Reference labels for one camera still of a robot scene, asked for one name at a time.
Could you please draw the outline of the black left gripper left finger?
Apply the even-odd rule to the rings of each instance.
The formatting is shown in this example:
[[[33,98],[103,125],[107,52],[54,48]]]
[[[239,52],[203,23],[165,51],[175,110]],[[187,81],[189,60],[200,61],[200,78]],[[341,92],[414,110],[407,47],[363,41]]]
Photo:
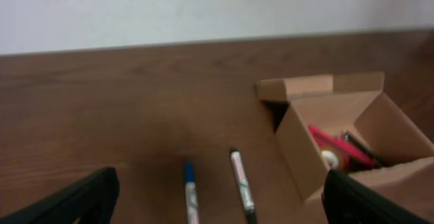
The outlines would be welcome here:
[[[101,168],[46,198],[1,218],[1,224],[110,223],[119,179],[113,167]]]

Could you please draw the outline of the orange utility knife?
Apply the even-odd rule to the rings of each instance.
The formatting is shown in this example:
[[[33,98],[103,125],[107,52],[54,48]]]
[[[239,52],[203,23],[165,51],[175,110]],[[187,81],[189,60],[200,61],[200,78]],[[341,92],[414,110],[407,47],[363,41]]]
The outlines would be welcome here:
[[[349,155],[349,169],[354,166],[361,166],[362,168],[367,169],[373,169],[377,167],[372,159],[370,159],[358,148],[345,141],[343,138],[330,136],[329,134],[312,125],[308,126],[308,130],[319,148],[323,144],[330,144],[343,149]]]

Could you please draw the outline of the black whiteboard marker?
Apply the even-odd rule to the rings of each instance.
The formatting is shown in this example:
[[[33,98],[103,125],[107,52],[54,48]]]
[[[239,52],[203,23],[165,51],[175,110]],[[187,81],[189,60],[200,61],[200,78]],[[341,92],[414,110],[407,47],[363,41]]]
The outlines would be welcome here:
[[[245,174],[241,153],[236,149],[231,149],[230,159],[235,173],[235,178],[239,188],[241,203],[248,224],[257,224],[255,203],[250,191],[248,178]]]

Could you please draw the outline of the open cardboard box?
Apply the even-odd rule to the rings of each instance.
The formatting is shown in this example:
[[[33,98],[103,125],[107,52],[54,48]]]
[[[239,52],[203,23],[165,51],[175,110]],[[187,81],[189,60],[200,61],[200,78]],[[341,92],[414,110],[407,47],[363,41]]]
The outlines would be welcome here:
[[[275,112],[275,135],[299,193],[297,223],[325,223],[321,194],[331,168],[308,130],[333,137],[350,132],[388,166],[342,172],[427,221],[433,220],[433,144],[383,90],[384,74],[314,75],[265,79],[262,102]]]

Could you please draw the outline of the blue whiteboard marker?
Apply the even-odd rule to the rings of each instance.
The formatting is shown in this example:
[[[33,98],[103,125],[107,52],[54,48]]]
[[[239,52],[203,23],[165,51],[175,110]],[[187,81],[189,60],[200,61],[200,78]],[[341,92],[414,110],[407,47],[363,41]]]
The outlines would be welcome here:
[[[196,193],[195,173],[191,162],[186,162],[184,165],[184,190],[188,224],[199,224],[199,207]]]

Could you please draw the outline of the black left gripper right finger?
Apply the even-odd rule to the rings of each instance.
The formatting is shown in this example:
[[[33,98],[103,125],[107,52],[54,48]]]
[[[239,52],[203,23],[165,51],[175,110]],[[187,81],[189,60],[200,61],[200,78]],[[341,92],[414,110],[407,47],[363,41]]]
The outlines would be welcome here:
[[[429,224],[337,170],[329,170],[321,201],[333,224]]]

